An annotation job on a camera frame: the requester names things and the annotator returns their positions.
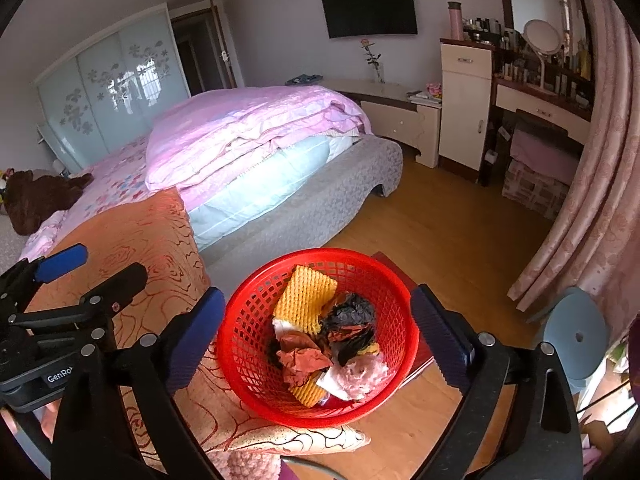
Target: tv stand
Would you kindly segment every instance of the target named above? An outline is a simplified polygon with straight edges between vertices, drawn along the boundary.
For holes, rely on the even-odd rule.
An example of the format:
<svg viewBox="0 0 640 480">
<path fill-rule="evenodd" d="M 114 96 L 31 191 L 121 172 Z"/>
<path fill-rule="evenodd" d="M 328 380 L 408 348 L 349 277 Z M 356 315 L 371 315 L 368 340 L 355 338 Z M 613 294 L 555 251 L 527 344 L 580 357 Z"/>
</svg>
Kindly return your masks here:
<svg viewBox="0 0 640 480">
<path fill-rule="evenodd" d="M 406 97 L 411 88 L 395 83 L 375 83 L 357 79 L 323 79 L 318 83 L 355 101 L 371 121 L 379 137 L 404 142 L 420 150 L 415 161 L 435 168 L 438 165 L 440 107 L 416 105 Z"/>
</svg>

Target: pink curtain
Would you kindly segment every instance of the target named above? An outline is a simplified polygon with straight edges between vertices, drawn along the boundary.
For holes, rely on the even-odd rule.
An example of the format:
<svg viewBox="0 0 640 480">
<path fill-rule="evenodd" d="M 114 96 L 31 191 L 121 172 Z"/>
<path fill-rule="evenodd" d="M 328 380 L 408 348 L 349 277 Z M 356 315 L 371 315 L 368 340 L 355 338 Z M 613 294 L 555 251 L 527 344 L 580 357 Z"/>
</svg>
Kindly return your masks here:
<svg viewBox="0 0 640 480">
<path fill-rule="evenodd" d="M 508 294 L 526 310 L 577 285 L 616 340 L 640 308 L 632 290 L 640 280 L 640 45 L 613 0 L 586 3 L 596 68 L 590 138 L 556 222 Z"/>
</svg>

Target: blue gripper pad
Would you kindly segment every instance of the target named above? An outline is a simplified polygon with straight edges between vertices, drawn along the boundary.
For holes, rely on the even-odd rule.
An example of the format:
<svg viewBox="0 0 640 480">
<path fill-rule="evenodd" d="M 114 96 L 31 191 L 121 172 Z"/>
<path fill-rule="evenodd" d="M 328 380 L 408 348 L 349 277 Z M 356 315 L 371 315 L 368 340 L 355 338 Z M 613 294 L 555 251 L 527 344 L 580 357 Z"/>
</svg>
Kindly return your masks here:
<svg viewBox="0 0 640 480">
<path fill-rule="evenodd" d="M 474 347 L 465 335 L 465 319 L 446 310 L 424 284 L 411 294 L 411 312 L 447 384 L 464 395 L 471 386 L 467 372 L 474 358 Z"/>
<path fill-rule="evenodd" d="M 175 316 L 162 331 L 166 340 L 168 375 L 164 386 L 170 395 L 191 382 L 204 352 L 225 316 L 225 296 L 209 287 L 193 310 Z"/>
<path fill-rule="evenodd" d="M 89 252 L 82 244 L 76 244 L 60 251 L 40 262 L 35 274 L 36 282 L 51 283 L 66 273 L 83 266 L 88 258 Z"/>
</svg>

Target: round makeup mirror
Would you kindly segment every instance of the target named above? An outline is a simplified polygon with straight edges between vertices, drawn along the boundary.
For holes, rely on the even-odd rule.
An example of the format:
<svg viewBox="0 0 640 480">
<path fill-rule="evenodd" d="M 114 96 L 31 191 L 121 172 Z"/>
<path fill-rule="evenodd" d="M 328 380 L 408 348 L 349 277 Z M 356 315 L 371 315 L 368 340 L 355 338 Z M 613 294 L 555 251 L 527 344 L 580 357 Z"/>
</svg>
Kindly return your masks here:
<svg viewBox="0 0 640 480">
<path fill-rule="evenodd" d="M 541 77 L 540 90 L 545 90 L 545 58 L 560 51 L 562 39 L 558 31 L 549 22 L 544 20 L 529 20 L 522 33 L 522 37 L 529 43 L 531 49 L 540 58 Z"/>
</svg>

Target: orange patterned blanket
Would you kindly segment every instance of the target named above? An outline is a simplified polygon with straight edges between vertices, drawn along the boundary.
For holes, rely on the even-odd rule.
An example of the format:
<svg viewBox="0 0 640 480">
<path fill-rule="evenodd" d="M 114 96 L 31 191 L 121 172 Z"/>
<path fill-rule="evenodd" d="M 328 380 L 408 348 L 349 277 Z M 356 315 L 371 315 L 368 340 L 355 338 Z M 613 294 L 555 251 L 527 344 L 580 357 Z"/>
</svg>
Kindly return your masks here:
<svg viewBox="0 0 640 480">
<path fill-rule="evenodd" d="M 177 191 L 105 211 L 77 227 L 52 251 L 84 244 L 84 266 L 44 285 L 29 310 L 76 304 L 86 291 L 133 262 L 148 272 L 143 293 L 114 318 L 120 348 L 143 333 L 159 333 L 176 314 L 192 308 L 209 286 L 204 264 L 193 240 L 184 204 Z M 216 464 L 229 451 L 272 454 L 314 454 L 355 450 L 366 437 L 347 426 L 328 430 L 285 428 L 256 417 L 241 406 L 218 367 L 215 343 L 209 346 L 190 385 L 175 401 L 194 436 Z M 159 466 L 130 390 L 124 403 L 145 460 Z"/>
</svg>

